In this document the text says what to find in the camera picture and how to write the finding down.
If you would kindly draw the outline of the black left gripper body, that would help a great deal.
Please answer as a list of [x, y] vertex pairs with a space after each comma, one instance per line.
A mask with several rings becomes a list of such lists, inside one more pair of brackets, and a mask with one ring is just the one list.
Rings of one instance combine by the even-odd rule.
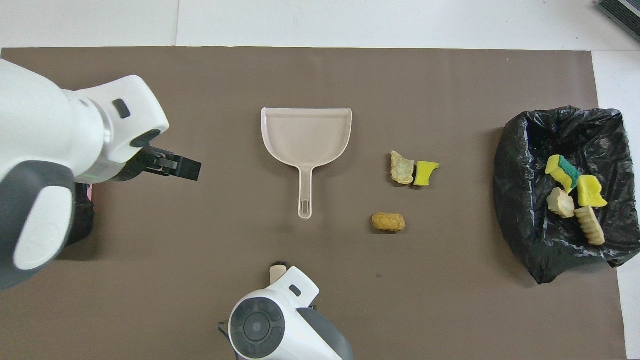
[[122, 168], [122, 181], [128, 182], [142, 173], [168, 177], [169, 174], [165, 173], [163, 166], [159, 162], [160, 160], [166, 160], [167, 156], [172, 156], [173, 154], [173, 152], [151, 145], [142, 147]]

